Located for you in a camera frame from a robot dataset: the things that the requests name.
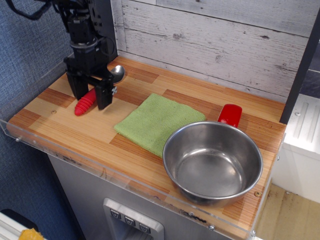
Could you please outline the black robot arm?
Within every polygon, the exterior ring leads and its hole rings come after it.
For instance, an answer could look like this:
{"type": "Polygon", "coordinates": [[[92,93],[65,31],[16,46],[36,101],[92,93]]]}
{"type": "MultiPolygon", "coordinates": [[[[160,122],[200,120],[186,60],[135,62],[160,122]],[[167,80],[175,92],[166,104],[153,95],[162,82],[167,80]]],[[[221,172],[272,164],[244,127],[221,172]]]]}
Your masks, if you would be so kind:
{"type": "Polygon", "coordinates": [[[66,74],[73,95],[80,100],[95,89],[99,110],[113,101],[115,76],[107,66],[117,56],[114,22],[109,0],[54,0],[70,36],[73,56],[66,57],[66,74]]]}

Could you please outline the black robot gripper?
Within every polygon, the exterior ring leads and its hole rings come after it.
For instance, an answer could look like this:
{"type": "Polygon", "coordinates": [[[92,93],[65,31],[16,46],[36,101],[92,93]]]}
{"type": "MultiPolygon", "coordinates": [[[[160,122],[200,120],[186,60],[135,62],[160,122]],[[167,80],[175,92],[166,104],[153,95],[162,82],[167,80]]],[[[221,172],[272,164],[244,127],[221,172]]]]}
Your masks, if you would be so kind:
{"type": "Polygon", "coordinates": [[[77,100],[80,100],[89,91],[89,85],[92,85],[95,87],[99,110],[104,110],[112,103],[113,82],[108,80],[110,71],[107,69],[109,56],[103,48],[75,48],[73,57],[66,57],[63,61],[66,64],[68,83],[77,100]]]}

